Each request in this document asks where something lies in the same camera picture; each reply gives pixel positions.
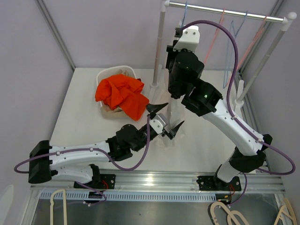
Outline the white t shirt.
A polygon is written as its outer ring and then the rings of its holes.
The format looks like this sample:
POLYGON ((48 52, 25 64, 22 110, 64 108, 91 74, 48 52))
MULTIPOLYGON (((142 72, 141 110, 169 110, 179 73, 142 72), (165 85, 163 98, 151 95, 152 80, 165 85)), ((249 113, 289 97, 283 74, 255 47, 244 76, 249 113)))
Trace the white t shirt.
MULTIPOLYGON (((150 93, 148 97, 151 104, 162 104, 168 103, 168 105, 161 110, 161 113, 166 117, 168 125, 167 131, 170 131, 176 125, 185 120, 184 106, 181 104, 181 98, 173 99, 171 94, 168 92, 168 78, 169 71, 167 69, 160 69, 158 73, 157 87, 150 86, 150 93)), ((172 147, 179 146, 180 141, 185 137, 186 129, 182 125, 176 136, 170 140, 168 137, 159 136, 155 139, 154 143, 157 147, 167 151, 172 147)))

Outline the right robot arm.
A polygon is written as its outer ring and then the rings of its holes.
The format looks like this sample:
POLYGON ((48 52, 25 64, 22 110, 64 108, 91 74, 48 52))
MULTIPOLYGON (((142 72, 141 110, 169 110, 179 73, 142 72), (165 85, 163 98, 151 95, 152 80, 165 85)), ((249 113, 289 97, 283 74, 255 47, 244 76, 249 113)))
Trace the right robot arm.
POLYGON ((235 145, 234 152, 216 171, 213 184, 225 189, 240 172, 248 173, 263 165, 264 150, 271 144, 269 134, 253 130, 238 115, 229 113, 222 94, 210 83, 200 79, 204 64, 188 49, 175 50, 168 45, 166 69, 168 91, 173 99, 181 99, 186 109, 203 117, 222 131, 235 145))

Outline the blue wire hanger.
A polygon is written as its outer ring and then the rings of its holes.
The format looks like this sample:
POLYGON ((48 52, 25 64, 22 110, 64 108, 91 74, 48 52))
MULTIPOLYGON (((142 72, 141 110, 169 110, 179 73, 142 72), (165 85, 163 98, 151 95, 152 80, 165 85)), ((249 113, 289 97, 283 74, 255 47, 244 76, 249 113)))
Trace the blue wire hanger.
MULTIPOLYGON (((230 27, 229 27, 229 32, 232 34, 234 39, 237 38, 241 27, 243 26, 246 17, 248 15, 248 11, 244 15, 243 21, 241 24, 235 28, 234 21, 231 21, 230 27)), ((226 58, 225 58, 225 70, 224 70, 224 79, 223 79, 223 89, 225 89, 230 81, 230 77, 232 74, 232 60, 234 56, 234 48, 232 46, 231 40, 228 40, 227 42, 227 48, 226 48, 226 58)))
POLYGON ((188 2, 186 1, 185 6, 184 6, 184 14, 183 14, 183 17, 180 22, 180 28, 182 28, 184 26, 186 14, 187 14, 187 8, 188 8, 188 2))

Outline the orange t shirt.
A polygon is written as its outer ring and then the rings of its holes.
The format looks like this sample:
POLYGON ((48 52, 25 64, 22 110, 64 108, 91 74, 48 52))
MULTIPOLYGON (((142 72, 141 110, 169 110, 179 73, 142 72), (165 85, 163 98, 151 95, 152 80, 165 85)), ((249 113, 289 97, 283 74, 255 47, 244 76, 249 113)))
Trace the orange t shirt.
POLYGON ((138 79, 116 74, 100 81, 95 101, 103 102, 111 110, 120 108, 128 117, 138 121, 143 115, 148 98, 142 94, 144 83, 138 79))

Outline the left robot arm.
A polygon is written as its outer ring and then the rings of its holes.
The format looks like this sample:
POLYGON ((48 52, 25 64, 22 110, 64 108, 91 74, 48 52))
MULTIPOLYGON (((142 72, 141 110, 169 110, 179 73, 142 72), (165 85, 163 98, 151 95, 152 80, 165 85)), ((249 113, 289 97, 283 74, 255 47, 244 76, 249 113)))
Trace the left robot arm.
POLYGON ((95 162, 119 162, 132 157, 133 152, 149 147, 150 141, 157 136, 167 136, 172 140, 182 122, 166 130, 166 117, 160 113, 167 104, 148 104, 147 121, 137 129, 126 124, 105 141, 82 146, 51 146, 48 140, 40 141, 30 152, 30 184, 41 184, 56 180, 70 180, 96 188, 100 185, 101 176, 95 162))

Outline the pink wire hanger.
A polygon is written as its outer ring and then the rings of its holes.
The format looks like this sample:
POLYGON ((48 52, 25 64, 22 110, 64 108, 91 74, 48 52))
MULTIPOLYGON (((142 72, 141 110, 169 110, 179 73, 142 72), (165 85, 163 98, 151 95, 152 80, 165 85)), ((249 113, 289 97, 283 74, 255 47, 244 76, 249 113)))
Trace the pink wire hanger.
POLYGON ((243 54, 243 56, 241 57, 237 69, 240 69, 243 62, 245 61, 246 57, 248 56, 248 54, 250 53, 251 49, 253 48, 254 44, 257 42, 258 38, 262 35, 262 32, 264 31, 264 26, 266 24, 266 18, 267 15, 264 17, 259 29, 257 30, 255 36, 253 37, 251 43, 249 44, 249 46, 247 47, 245 53, 243 54))
MULTIPOLYGON (((219 22, 218 22, 219 25, 222 25, 223 22, 224 22, 224 14, 225 14, 225 8, 223 9, 223 12, 222 12, 222 14, 221 14, 221 17, 220 17, 220 19, 219 19, 219 22)), ((213 39, 212 39, 212 41, 211 41, 211 43, 210 43, 210 46, 209 46, 209 49, 208 49, 208 51, 207 51, 207 53, 206 53, 206 56, 205 56, 205 59, 204 59, 204 64, 207 63, 207 60, 208 60, 208 58, 209 58, 209 56, 210 56, 210 53, 211 53, 211 51, 212 51, 212 49, 213 49, 213 46, 214 46, 214 44, 215 44, 215 41, 216 41, 216 39, 217 39, 217 37, 218 37, 218 33, 219 33, 219 29, 216 28, 215 33, 214 33, 214 36, 213 36, 213 39)))

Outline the beige t shirt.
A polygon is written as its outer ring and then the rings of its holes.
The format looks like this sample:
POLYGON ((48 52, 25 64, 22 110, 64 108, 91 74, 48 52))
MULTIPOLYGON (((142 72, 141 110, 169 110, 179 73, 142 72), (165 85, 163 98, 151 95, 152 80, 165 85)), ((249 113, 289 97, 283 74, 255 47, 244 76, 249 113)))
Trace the beige t shirt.
POLYGON ((125 112, 117 107, 116 109, 112 110, 109 106, 103 105, 101 106, 101 114, 106 119, 120 119, 120 118, 127 118, 128 116, 125 114, 125 112))

